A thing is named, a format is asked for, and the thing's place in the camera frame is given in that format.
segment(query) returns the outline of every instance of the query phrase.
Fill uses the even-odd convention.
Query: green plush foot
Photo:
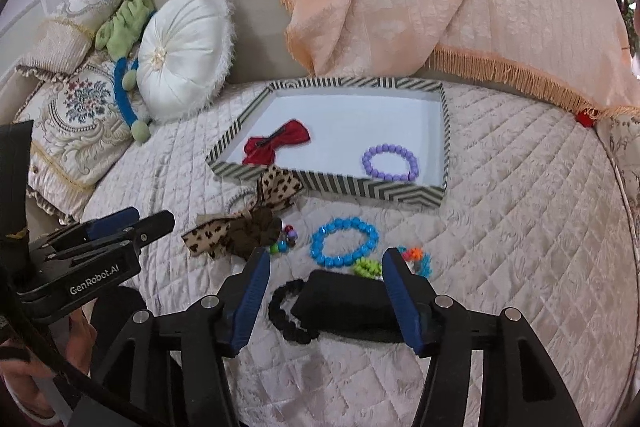
[[[144,143],[151,138],[151,131],[149,126],[142,120],[136,120],[131,126],[131,136],[138,143]]]
[[[136,70],[129,70],[122,77],[122,88],[125,91],[130,91],[136,87]]]

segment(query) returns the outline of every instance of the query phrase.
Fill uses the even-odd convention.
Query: silver bolt
[[[150,315],[149,312],[146,310],[140,310],[139,312],[135,312],[133,314],[133,321],[136,324],[142,324],[144,322],[147,322],[149,319]]]
[[[507,308],[504,311],[504,316],[510,321],[517,322],[522,318],[522,313],[520,313],[516,308]]]
[[[215,308],[219,302],[220,300],[218,300],[215,295],[207,295],[206,297],[202,298],[202,300],[200,301],[200,305],[208,310],[211,308]]]
[[[438,295],[435,302],[440,308],[451,308],[453,306],[453,299],[448,295]]]

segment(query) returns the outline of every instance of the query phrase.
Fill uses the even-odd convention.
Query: black pouch
[[[340,272],[311,272],[291,314],[304,328],[350,339],[402,343],[385,284]]]

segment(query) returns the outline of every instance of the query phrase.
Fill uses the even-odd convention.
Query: leopard print bow
[[[193,256],[209,252],[215,259],[230,251],[246,258],[247,251],[250,255],[254,246],[269,246],[258,243],[273,243],[271,229],[277,219],[273,214],[291,206],[293,196],[300,190],[302,183],[293,172],[272,165],[258,178],[255,200],[250,201],[246,209],[230,215],[206,216],[204,222],[185,233],[182,240]],[[243,233],[248,237],[241,240]]]

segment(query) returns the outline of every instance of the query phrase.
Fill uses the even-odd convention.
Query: cylindrical pillow
[[[168,0],[140,44],[138,89],[153,120],[197,113],[222,88],[234,31],[226,0]]]

